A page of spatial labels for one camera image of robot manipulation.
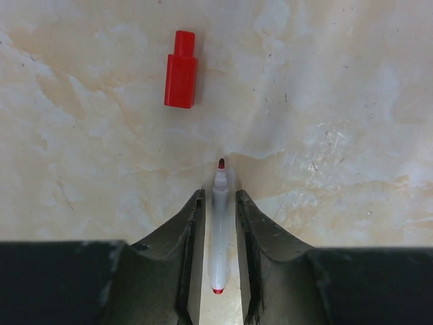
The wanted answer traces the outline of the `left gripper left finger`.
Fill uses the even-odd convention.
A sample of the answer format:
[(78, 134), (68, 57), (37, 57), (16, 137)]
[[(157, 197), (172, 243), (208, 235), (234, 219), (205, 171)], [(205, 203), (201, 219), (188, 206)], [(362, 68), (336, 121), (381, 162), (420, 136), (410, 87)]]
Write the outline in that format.
[(3, 241), (2, 324), (197, 324), (206, 196), (195, 191), (151, 234)]

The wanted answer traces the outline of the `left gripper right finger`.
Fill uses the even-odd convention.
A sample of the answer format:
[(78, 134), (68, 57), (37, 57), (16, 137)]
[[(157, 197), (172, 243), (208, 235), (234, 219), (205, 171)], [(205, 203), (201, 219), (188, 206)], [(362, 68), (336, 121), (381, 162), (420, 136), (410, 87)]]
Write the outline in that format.
[(431, 324), (430, 247), (319, 248), (235, 195), (245, 324)]

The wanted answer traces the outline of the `white pen red end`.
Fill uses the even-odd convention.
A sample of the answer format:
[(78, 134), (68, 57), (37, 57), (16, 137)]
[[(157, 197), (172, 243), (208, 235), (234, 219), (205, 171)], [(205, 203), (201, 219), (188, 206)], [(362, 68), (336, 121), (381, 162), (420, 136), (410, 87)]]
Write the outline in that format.
[(212, 229), (210, 248), (210, 286), (214, 294), (223, 293), (227, 285), (227, 228), (229, 184), (225, 159), (220, 158), (212, 187)]

